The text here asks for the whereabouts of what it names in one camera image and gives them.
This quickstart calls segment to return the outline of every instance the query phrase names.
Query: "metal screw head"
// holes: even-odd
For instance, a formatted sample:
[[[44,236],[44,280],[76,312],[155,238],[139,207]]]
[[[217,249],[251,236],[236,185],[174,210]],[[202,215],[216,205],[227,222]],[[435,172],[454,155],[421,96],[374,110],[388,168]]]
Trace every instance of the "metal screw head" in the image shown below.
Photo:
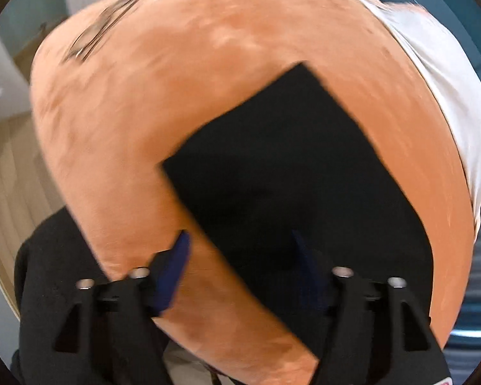
[[[81,279],[76,285],[78,289],[91,289],[94,285],[94,281],[92,279]]]
[[[354,275],[354,272],[350,268],[344,266],[336,266],[332,270],[333,274],[339,278],[350,278]]]
[[[394,288],[404,288],[407,285],[403,278],[388,278],[388,284]]]
[[[132,269],[128,274],[133,279],[146,278],[148,275],[150,275],[150,270],[144,267]]]

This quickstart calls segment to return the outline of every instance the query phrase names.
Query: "wooden floor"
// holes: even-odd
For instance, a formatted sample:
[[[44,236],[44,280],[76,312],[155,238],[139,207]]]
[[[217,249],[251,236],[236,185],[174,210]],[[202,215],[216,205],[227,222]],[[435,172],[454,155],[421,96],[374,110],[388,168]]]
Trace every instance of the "wooden floor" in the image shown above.
[[[33,42],[15,59],[27,80],[41,41]],[[30,113],[0,122],[0,287],[16,315],[13,282],[18,249],[36,226],[62,206],[39,150]]]

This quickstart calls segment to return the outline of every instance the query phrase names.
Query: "black fabric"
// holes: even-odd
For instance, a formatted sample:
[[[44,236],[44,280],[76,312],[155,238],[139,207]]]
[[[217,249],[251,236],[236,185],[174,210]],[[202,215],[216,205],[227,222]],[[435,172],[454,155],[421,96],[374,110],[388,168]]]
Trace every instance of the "black fabric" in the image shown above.
[[[251,292],[317,356],[328,326],[300,303],[293,229],[364,278],[405,278],[429,312],[433,261],[419,217],[304,64],[203,126],[164,169]]]
[[[15,289],[21,326],[19,357],[13,360],[13,371],[23,385],[78,383],[77,355],[55,352],[53,345],[75,298],[75,284],[84,278],[107,282],[77,225],[63,208],[34,231],[16,258]],[[167,343],[154,324],[153,328],[160,341]],[[114,354],[114,361],[116,383],[129,384],[124,356]]]

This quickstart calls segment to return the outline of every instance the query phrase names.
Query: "white sticker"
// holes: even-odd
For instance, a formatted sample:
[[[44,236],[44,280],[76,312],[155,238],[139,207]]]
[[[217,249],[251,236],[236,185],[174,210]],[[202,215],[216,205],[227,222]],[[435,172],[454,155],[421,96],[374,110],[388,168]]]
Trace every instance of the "white sticker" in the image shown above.
[[[436,383],[435,385],[452,385],[451,378],[445,378],[443,381]]]

